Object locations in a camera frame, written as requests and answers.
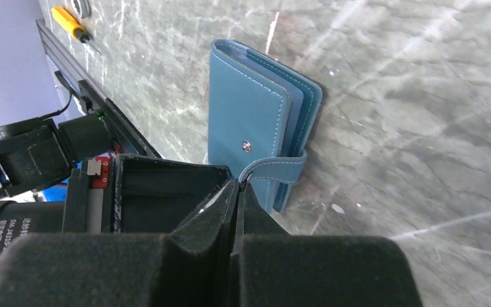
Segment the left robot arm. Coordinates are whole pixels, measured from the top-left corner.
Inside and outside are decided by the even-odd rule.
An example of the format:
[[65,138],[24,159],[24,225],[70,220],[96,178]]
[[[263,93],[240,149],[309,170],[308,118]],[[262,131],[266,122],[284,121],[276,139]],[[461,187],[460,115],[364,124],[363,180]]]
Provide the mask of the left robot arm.
[[170,233],[226,185],[227,167],[133,154],[73,169],[62,201],[0,201],[0,255],[30,233]]

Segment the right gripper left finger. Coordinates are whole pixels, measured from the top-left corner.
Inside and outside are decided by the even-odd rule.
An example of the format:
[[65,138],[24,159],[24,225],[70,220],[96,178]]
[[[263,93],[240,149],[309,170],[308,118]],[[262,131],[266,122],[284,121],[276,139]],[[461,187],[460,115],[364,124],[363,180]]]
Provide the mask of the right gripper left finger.
[[226,306],[238,192],[227,183],[171,233],[16,239],[0,257],[0,306]]

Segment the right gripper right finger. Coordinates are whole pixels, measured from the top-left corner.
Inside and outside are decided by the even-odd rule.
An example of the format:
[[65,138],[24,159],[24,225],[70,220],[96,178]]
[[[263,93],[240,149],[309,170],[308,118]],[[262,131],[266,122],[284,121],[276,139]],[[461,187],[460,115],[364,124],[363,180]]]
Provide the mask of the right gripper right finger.
[[394,241],[291,235],[248,184],[236,200],[232,306],[421,306],[409,261]]

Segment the blue leather card holder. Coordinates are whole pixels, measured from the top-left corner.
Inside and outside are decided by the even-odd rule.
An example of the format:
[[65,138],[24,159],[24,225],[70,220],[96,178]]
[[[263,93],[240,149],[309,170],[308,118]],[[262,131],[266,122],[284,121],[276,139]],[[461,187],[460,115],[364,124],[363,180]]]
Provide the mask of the blue leather card holder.
[[267,212],[286,207],[323,100],[314,80],[235,40],[211,44],[208,162],[251,183]]

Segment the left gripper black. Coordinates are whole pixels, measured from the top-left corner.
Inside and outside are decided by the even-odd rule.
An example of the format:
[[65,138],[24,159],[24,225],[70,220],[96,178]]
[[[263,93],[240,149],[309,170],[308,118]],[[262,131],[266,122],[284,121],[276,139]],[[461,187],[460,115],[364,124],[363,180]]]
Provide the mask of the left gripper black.
[[63,207],[64,233],[171,233],[231,180],[225,166],[135,154],[86,159],[73,169]]

